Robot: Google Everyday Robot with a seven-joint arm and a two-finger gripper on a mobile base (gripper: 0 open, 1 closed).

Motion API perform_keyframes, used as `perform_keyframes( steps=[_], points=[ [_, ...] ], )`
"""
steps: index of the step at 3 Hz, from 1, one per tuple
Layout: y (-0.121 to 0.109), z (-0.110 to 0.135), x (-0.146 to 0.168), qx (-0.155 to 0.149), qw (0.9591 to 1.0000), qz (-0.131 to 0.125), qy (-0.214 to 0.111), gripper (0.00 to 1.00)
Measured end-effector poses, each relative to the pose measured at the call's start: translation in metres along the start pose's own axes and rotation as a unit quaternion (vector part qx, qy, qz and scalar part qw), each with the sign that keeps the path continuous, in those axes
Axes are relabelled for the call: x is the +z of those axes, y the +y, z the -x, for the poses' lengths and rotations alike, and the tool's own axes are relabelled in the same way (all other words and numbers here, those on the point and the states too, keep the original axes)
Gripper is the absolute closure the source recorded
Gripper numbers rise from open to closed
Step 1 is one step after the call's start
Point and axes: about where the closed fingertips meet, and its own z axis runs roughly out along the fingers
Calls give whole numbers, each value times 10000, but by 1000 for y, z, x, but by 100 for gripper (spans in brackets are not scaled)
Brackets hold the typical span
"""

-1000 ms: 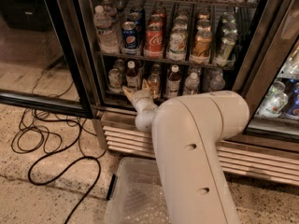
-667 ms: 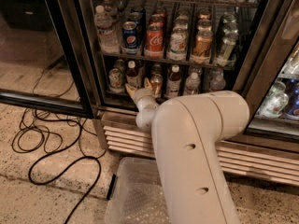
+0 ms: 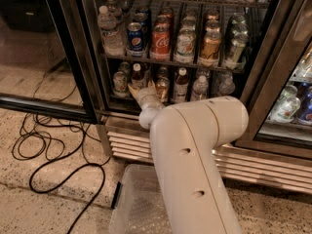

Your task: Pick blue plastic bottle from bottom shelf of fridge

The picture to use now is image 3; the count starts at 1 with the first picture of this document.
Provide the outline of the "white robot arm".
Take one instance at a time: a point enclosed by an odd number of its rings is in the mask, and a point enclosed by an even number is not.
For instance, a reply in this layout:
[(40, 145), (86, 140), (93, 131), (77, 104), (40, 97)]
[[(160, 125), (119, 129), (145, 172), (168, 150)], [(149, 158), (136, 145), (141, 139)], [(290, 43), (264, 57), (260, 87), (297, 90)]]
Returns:
[(234, 97), (164, 105), (155, 84), (128, 86), (150, 148), (174, 234), (242, 234), (213, 150), (243, 135), (249, 115)]

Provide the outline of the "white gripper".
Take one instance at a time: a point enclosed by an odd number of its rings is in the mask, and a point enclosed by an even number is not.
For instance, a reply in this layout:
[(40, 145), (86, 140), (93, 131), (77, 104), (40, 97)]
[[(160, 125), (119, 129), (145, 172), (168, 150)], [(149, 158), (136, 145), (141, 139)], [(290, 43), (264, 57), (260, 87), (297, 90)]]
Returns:
[(129, 92), (133, 97), (136, 97), (136, 101), (142, 110), (146, 108), (163, 109), (165, 105), (159, 100), (156, 91), (155, 83), (152, 79), (148, 80), (147, 88), (138, 89), (134, 88), (131, 84), (128, 85)]

